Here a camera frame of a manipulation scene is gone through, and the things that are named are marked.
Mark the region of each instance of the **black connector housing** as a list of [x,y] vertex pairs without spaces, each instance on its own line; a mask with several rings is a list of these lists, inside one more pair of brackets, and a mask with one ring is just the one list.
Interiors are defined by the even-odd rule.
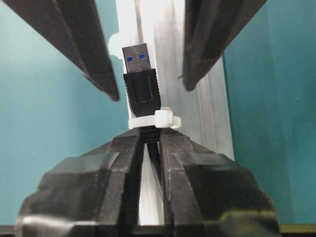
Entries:
[[129,106],[136,117],[154,115],[161,108],[155,69],[124,74]]

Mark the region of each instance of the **usb connector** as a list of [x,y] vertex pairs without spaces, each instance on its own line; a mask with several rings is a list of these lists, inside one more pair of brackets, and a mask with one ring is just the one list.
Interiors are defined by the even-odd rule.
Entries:
[[145,43],[123,48],[127,73],[151,69],[147,45]]
[[124,74],[129,106],[136,117],[154,115],[161,101],[156,70],[150,66],[145,43],[123,48]]

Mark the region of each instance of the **white cable tie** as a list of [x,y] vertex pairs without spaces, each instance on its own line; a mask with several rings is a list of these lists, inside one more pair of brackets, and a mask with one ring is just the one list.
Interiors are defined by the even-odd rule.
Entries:
[[156,128],[177,129],[181,127],[181,118],[173,116],[173,111],[169,107],[155,111],[155,115],[131,118],[128,120],[128,128],[155,126]]

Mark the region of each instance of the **teal wall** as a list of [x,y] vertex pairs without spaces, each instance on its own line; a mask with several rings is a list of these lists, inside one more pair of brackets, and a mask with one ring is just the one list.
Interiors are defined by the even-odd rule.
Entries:
[[[115,0],[98,1],[106,41],[119,31]],[[68,59],[0,1],[0,225],[13,224],[40,178],[127,130],[122,61],[111,56],[121,99],[99,92]]]
[[225,69],[236,161],[281,223],[316,223],[316,1],[268,0]]

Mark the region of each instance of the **textured black plastic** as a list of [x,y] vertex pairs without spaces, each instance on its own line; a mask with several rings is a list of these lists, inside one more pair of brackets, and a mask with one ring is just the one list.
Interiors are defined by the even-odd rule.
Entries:
[[187,90],[195,88],[266,1],[186,0],[183,83]]
[[95,0],[3,1],[84,71],[98,89],[112,100],[119,99]]
[[162,129],[164,213],[174,236],[278,237],[277,215],[252,173]]
[[124,74],[129,106],[136,117],[154,115],[161,108],[156,70]]
[[124,236],[136,225],[144,145],[137,129],[76,158],[42,178],[25,199],[17,237]]

